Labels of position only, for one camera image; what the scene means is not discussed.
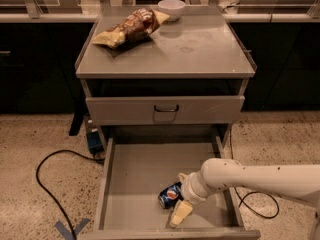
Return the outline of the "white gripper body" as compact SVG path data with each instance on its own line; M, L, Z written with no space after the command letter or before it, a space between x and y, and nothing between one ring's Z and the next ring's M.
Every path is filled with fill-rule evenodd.
M200 171L188 174L181 186L183 199L192 205L204 202L213 193L213 189L205 183Z

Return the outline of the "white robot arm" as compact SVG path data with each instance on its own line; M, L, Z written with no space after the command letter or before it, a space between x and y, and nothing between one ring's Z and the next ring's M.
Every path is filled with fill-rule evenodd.
M216 193L243 187L275 194L316 209L310 240L320 240L320 165L242 165L233 159L211 158L201 169L179 174L182 201L174 206L170 226L176 227L191 213L193 206Z

